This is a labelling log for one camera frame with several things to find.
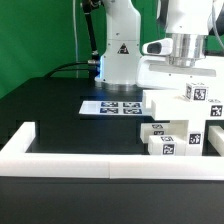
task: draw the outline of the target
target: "white cube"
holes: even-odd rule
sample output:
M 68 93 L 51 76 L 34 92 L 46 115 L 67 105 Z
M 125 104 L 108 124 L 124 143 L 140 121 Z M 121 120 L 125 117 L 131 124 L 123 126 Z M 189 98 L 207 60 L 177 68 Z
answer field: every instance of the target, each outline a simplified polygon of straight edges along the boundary
M 167 130 L 166 123 L 143 123 L 141 124 L 140 138 L 144 144 L 148 143 L 150 135 L 165 135 Z
M 207 102 L 208 89 L 203 83 L 187 83 L 185 97 L 189 101 Z
M 204 132 L 188 132 L 186 156 L 201 156 L 203 150 Z
M 153 99 L 163 99 L 164 96 L 173 98 L 179 95 L 181 95 L 179 90 L 143 90 L 142 107 L 147 109 L 151 108 Z
M 208 117 L 209 120 L 223 120 L 223 101 L 219 99 L 208 99 Z
M 177 135 L 149 136 L 150 155 L 184 156 L 185 146 L 185 141 Z

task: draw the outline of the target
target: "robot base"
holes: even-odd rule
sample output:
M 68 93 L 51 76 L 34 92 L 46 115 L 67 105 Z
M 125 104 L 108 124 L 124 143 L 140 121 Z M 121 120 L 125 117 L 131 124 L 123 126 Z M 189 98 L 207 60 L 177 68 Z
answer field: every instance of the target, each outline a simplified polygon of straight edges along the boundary
M 106 83 L 101 80 L 95 80 L 95 86 L 98 88 L 104 88 L 112 91 L 136 91 L 139 87 L 135 84 L 112 84 Z

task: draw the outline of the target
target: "black tabletop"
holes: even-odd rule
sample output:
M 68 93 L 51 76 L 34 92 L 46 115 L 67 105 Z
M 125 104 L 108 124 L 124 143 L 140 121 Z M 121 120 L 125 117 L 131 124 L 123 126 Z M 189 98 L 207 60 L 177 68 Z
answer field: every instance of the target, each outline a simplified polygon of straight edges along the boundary
M 98 89 L 88 79 L 31 79 L 0 100 L 0 144 L 35 121 L 30 153 L 147 154 L 140 125 L 151 117 L 79 114 L 83 100 L 141 95 Z M 223 195 L 221 181 L 0 177 L 0 223 L 222 224 Z
M 141 101 L 142 91 L 96 88 L 88 79 L 35 78 L 0 101 L 2 146 L 23 121 L 35 121 L 30 152 L 144 154 L 139 116 L 80 115 L 84 100 Z

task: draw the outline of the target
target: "green backdrop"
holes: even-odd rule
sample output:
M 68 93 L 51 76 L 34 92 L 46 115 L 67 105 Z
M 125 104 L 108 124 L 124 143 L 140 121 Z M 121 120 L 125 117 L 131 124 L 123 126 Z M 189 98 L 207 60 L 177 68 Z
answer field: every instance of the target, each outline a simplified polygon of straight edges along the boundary
M 43 76 L 75 58 L 72 0 L 0 0 L 0 97 L 29 78 Z M 154 0 L 133 0 L 142 15 L 141 44 L 163 37 L 155 24 Z M 90 58 L 90 44 L 80 0 L 76 1 L 79 60 Z M 103 8 L 92 13 L 99 52 L 105 50 Z M 214 37 L 208 46 L 218 49 Z

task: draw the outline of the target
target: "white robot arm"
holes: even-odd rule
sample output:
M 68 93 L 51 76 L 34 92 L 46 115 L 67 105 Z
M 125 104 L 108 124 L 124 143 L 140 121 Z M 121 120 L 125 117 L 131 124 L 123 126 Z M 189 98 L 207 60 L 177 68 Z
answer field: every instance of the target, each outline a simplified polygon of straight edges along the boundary
M 212 29 L 212 8 L 216 20 L 224 0 L 159 0 L 158 19 L 164 26 L 164 40 L 143 46 L 137 83 L 149 88 L 184 88 L 186 82 L 223 76 L 223 57 L 204 55 L 204 40 Z
M 103 4 L 107 19 L 106 52 L 100 57 L 96 85 L 113 90 L 136 88 L 136 71 L 141 54 L 141 17 L 131 0 L 87 1 L 92 8 Z

